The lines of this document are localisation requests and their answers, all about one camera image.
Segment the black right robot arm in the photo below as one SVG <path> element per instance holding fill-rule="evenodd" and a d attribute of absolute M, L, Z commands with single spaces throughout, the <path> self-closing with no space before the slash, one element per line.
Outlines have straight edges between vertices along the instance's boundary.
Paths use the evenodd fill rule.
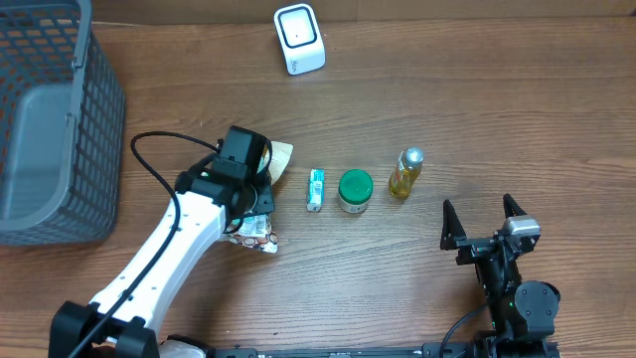
<path fill-rule="evenodd" d="M 555 332 L 560 293 L 547 282 L 522 281 L 517 266 L 519 257 L 535 249 L 541 226 L 511 195 L 503 197 L 503 206 L 502 228 L 470 239 L 451 202 L 444 201 L 440 248 L 455 251 L 458 265 L 476 268 L 498 335 L 507 341 L 542 341 Z"/>

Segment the brown snack packet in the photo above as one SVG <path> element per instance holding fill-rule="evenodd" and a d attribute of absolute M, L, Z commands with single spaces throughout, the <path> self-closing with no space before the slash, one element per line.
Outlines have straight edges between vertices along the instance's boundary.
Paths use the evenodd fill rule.
<path fill-rule="evenodd" d="M 288 166 L 293 152 L 293 145 L 273 141 L 273 159 L 268 168 L 271 184 L 275 184 Z M 240 228 L 231 234 L 223 235 L 220 242 L 229 242 L 244 248 L 258 250 L 268 254 L 276 254 L 277 236 L 272 231 L 269 214 L 245 218 Z"/>

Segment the green lid white jar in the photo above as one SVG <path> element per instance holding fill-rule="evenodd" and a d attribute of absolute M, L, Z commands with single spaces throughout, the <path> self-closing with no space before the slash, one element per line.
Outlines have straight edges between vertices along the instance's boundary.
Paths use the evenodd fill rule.
<path fill-rule="evenodd" d="M 349 170 L 339 181 L 338 204 L 347 213 L 362 213 L 367 209 L 373 192 L 374 182 L 367 171 Z"/>

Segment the yellow liquid bottle silver cap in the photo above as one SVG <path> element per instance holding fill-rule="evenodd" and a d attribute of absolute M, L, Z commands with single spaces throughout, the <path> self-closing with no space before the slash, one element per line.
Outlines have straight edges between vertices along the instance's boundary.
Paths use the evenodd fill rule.
<path fill-rule="evenodd" d="M 424 161 L 421 148 L 413 146 L 402 151 L 389 180 L 390 193 L 399 199 L 406 199 L 419 176 Z"/>

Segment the small teal white box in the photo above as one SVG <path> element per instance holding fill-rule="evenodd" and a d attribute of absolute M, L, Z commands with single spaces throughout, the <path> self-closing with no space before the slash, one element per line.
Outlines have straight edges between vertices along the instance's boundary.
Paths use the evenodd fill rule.
<path fill-rule="evenodd" d="M 312 168 L 308 178 L 307 210 L 319 212 L 324 204 L 324 170 Z"/>

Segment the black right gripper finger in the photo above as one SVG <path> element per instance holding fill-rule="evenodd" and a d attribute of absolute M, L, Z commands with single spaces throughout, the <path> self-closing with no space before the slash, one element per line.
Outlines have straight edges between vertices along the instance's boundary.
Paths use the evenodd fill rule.
<path fill-rule="evenodd" d="M 449 200 L 445 200 L 443 202 L 443 225 L 440 248 L 445 251 L 457 250 L 466 240 L 466 233 L 452 203 Z"/>
<path fill-rule="evenodd" d="M 526 212 L 518 205 L 518 203 L 509 193 L 506 193 L 503 196 L 503 206 L 505 216 L 507 218 L 526 215 Z"/>

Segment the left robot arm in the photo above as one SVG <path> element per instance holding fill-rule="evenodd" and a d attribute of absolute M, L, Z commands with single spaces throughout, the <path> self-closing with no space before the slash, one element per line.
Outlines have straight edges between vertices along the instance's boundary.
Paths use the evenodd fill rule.
<path fill-rule="evenodd" d="M 52 357 L 88 357 L 111 341 L 117 357 L 206 357 L 181 338 L 157 339 L 176 293 L 203 253 L 247 217 L 274 211 L 271 141 L 233 126 L 206 157 L 166 184 L 165 214 L 126 268 L 87 305 L 65 302 L 50 331 Z"/>

